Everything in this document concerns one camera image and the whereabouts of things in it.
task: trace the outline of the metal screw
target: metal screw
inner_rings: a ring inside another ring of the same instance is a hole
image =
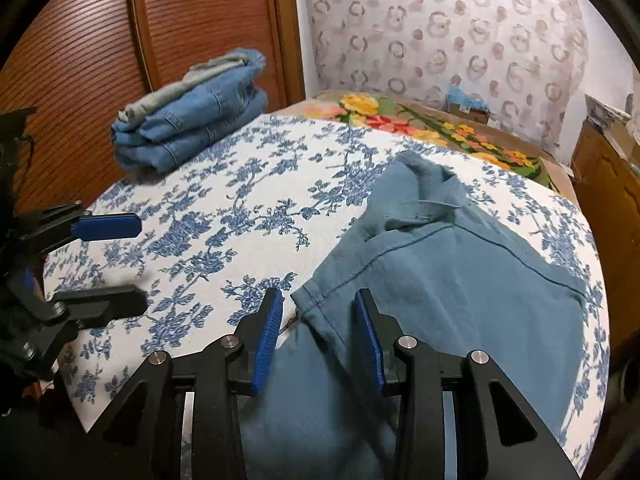
[[[24,354],[27,356],[27,361],[30,360],[36,353],[35,348],[31,346],[28,341],[24,344],[22,349],[24,350]]]
[[[489,361],[489,356],[482,350],[474,350],[473,352],[471,352],[471,358],[479,365],[483,365]]]
[[[239,343],[240,340],[235,335],[223,335],[222,338],[220,338],[220,344],[224,348],[234,348],[238,346]]]
[[[151,352],[151,354],[147,359],[149,359],[149,362],[153,365],[161,365],[166,361],[166,352],[162,352],[162,351]]]
[[[62,301],[56,301],[56,303],[53,304],[53,312],[55,312],[56,316],[59,316],[64,311],[65,311],[65,305],[64,303],[62,303]]]
[[[415,337],[411,337],[410,335],[403,335],[402,337],[398,338],[398,344],[402,348],[411,349],[411,348],[415,348],[418,342],[415,340]]]

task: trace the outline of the teal shirt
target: teal shirt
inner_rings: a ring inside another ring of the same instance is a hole
[[[558,437],[582,356],[584,282],[480,211],[450,171],[402,152],[292,295],[300,319],[265,391],[240,412],[250,480],[389,477],[399,403],[358,378],[351,302],[360,288],[438,351],[485,350]],[[455,478],[445,400],[446,477]]]

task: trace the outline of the white bedspread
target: white bedspread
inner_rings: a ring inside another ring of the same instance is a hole
[[[311,277],[366,206],[388,161],[412,149],[455,171],[479,206],[529,241],[548,262],[587,283],[581,370],[560,443],[578,472],[593,447],[609,367],[607,303],[589,226],[568,200],[468,155],[339,123],[262,115],[154,185],[114,184],[94,214],[135,212],[133,240],[75,241],[49,256],[47,298],[56,290],[135,283],[144,316],[84,331],[59,358],[68,392],[90,427],[144,356],[202,350],[231,333],[278,286]]]

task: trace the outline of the wooden door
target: wooden door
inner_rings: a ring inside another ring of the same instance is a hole
[[[95,200],[122,176],[109,126],[145,93],[127,0],[51,0],[2,68],[0,89],[1,111],[38,107],[25,129],[35,149],[17,210]]]
[[[640,179],[585,122],[574,155],[575,193],[598,248],[614,364],[640,330]]]
[[[256,84],[269,96],[268,110],[287,105],[274,0],[145,0],[145,5],[162,85],[182,78],[196,62],[238,46],[256,48],[267,58]]]

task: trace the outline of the wooden wardrobe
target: wooden wardrobe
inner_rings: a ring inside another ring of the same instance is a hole
[[[610,369],[640,349],[640,178],[584,122],[572,161],[575,193],[598,247],[607,289]]]
[[[50,0],[0,72],[0,112],[38,109],[16,211],[90,204],[122,176],[110,141],[117,111],[237,46],[266,55],[256,84],[268,111],[302,100],[297,20],[295,0]]]

